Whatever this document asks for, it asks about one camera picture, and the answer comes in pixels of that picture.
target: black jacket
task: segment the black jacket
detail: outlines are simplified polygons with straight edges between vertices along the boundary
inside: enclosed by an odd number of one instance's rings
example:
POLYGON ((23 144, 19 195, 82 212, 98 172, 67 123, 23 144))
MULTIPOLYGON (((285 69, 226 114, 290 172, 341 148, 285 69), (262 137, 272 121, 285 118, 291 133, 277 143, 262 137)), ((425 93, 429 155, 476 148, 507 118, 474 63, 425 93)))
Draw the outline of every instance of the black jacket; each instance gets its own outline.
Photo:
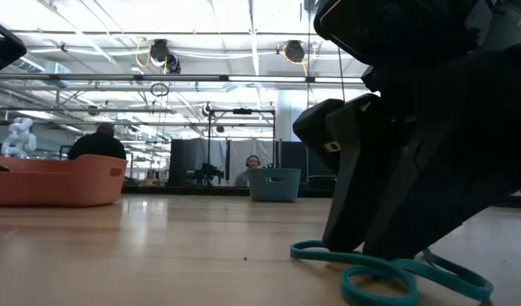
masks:
POLYGON ((102 133, 81 137, 67 153, 67 159, 74 160, 81 155, 94 154, 126 160, 126 151, 118 139, 102 133))

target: man in black jacket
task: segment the man in black jacket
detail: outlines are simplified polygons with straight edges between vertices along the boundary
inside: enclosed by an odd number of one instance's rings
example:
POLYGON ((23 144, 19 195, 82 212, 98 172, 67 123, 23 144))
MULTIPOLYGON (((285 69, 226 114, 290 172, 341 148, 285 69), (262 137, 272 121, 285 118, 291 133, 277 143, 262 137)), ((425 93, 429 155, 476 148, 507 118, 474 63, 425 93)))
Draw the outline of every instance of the man in black jacket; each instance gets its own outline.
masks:
POLYGON ((115 138, 115 128, 108 122, 101 123, 96 133, 82 136, 67 153, 67 159, 74 160, 85 154, 110 156, 126 160, 124 146, 115 138))

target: white humanoid robot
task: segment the white humanoid robot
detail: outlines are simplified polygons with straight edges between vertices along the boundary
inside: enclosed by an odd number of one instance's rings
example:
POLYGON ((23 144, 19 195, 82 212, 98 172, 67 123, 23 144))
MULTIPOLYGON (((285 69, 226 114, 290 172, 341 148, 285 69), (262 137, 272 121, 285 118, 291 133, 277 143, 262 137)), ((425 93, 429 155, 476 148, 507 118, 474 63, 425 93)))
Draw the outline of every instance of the white humanoid robot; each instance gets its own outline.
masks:
POLYGON ((37 148, 36 135, 30 133, 33 120, 30 118, 15 118, 8 126, 9 135, 3 141, 2 155, 5 157, 27 158, 28 153, 37 148))

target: person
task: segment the person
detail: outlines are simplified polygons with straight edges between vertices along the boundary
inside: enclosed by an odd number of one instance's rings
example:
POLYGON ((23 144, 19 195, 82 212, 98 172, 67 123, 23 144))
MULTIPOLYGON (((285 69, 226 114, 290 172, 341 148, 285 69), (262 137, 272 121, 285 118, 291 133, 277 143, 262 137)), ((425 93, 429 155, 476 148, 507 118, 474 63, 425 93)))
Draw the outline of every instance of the person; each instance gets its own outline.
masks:
POLYGON ((260 166, 260 158, 255 155, 251 155, 247 157, 245 165, 247 167, 247 170, 240 173, 237 178, 235 179, 234 186, 235 187, 248 187, 249 185, 249 170, 255 169, 260 166))
POLYGON ((115 128, 108 122, 101 123, 96 133, 82 136, 67 153, 67 159, 75 160, 85 154, 110 156, 126 160, 124 146, 115 138, 115 128))

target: person with headphones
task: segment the person with headphones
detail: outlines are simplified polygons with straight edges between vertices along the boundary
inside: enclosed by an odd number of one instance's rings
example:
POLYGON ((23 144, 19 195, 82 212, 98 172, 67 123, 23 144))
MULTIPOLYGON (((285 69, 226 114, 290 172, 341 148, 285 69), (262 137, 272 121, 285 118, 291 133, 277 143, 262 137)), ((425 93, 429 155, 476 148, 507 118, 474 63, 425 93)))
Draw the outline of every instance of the person with headphones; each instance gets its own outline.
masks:
POLYGON ((248 187, 249 186, 249 169, 255 169, 260 166, 260 158, 255 155, 251 155, 247 157, 245 161, 245 166, 247 167, 247 170, 240 173, 240 175, 237 176, 235 179, 234 186, 235 187, 248 187))

